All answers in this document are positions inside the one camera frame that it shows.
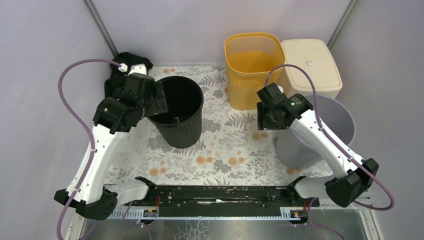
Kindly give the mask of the black round bucket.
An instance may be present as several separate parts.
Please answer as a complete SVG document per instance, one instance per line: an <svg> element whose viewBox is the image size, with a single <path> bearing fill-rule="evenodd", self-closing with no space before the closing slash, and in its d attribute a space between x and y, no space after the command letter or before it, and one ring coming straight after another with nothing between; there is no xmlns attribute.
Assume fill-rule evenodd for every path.
<svg viewBox="0 0 424 240"><path fill-rule="evenodd" d="M184 76L168 76L159 81L164 89L168 112L148 119L170 146L189 148L202 134L203 91L194 80Z"/></svg>

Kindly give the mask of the grey bucket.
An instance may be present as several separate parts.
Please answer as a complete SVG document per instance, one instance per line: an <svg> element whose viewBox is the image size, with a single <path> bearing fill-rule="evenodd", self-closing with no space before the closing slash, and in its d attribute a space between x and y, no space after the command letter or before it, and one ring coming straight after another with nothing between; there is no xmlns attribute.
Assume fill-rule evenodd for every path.
<svg viewBox="0 0 424 240"><path fill-rule="evenodd" d="M356 125L349 110L324 95L317 95L317 101L321 120L344 144L351 145L356 136ZM296 170L308 169L323 160L304 137L290 128L278 132L275 152L281 163Z"/></svg>

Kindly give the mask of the yellow plastic waste basket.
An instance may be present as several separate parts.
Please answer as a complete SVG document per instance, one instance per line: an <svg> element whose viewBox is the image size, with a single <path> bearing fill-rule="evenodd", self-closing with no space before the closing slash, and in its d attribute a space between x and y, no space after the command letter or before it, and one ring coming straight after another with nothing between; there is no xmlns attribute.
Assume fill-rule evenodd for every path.
<svg viewBox="0 0 424 240"><path fill-rule="evenodd" d="M231 35L224 43L224 55L229 104L240 111L256 108L257 92L279 80L281 69L270 71L286 63L280 41L267 32Z"/></svg>

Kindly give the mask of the cream large container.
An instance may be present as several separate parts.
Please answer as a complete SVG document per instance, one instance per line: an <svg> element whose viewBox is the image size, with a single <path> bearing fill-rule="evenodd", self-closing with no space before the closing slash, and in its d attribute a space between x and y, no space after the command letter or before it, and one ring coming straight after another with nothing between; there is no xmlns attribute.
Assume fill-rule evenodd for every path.
<svg viewBox="0 0 424 240"><path fill-rule="evenodd" d="M283 40L285 63L302 68L311 78L318 95L336 98L343 87L336 62L321 39L299 38ZM278 80L283 92L290 97L294 94L311 95L312 87L306 76L294 67L283 67Z"/></svg>

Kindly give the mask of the white perforated basket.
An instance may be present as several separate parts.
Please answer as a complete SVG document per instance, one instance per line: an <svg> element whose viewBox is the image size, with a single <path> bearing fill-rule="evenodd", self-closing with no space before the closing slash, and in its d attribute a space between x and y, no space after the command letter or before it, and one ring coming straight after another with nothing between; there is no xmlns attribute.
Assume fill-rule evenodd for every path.
<svg viewBox="0 0 424 240"><path fill-rule="evenodd" d="M94 163L117 168L139 165L151 130L142 110L107 97L100 102L93 117Z"/></svg>

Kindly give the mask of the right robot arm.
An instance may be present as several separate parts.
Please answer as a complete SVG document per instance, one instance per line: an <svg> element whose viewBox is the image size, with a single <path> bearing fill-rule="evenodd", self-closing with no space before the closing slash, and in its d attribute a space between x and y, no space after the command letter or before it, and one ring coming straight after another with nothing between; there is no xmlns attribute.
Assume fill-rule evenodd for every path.
<svg viewBox="0 0 424 240"><path fill-rule="evenodd" d="M308 198L329 198L346 208L373 183L379 170L373 159L355 153L316 116L316 101L299 93L287 97L275 83L257 92L259 130L278 131L275 153L287 167L304 170L324 160L332 171L327 177L299 177L287 191L287 201L301 205Z"/></svg>

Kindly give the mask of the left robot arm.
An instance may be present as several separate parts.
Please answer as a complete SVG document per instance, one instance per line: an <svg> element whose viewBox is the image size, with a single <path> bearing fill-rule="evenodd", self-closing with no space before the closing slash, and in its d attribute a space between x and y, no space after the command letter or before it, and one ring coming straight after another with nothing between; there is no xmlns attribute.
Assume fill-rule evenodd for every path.
<svg viewBox="0 0 424 240"><path fill-rule="evenodd" d="M74 208L86 219L103 221L117 206L139 201L148 206L155 200L153 184L143 177L126 183L104 185L116 147L140 120L168 112L161 81L142 73L126 77L120 98L106 97L96 108L90 144L71 184L58 190L54 200Z"/></svg>

